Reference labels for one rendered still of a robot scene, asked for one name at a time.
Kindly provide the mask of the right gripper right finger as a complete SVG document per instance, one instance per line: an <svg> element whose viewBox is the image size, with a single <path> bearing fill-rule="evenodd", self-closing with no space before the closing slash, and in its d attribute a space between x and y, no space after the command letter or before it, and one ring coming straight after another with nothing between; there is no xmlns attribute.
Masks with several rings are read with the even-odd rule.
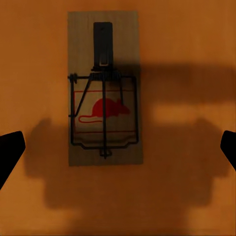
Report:
<svg viewBox="0 0 236 236"><path fill-rule="evenodd" d="M220 148L236 170L236 133L224 131Z"/></svg>

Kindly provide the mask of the mousetrap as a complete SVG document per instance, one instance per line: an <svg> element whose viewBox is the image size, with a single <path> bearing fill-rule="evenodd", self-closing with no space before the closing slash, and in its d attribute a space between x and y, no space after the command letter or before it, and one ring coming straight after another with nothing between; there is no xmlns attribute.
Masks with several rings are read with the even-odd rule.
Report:
<svg viewBox="0 0 236 236"><path fill-rule="evenodd" d="M68 10L68 165L144 165L139 9Z"/></svg>

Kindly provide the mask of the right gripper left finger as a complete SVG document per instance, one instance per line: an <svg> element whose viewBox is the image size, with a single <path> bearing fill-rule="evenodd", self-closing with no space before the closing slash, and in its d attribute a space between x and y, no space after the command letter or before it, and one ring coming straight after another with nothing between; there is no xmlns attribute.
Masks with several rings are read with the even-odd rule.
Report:
<svg viewBox="0 0 236 236"><path fill-rule="evenodd" d="M0 136L0 190L26 149L21 131Z"/></svg>

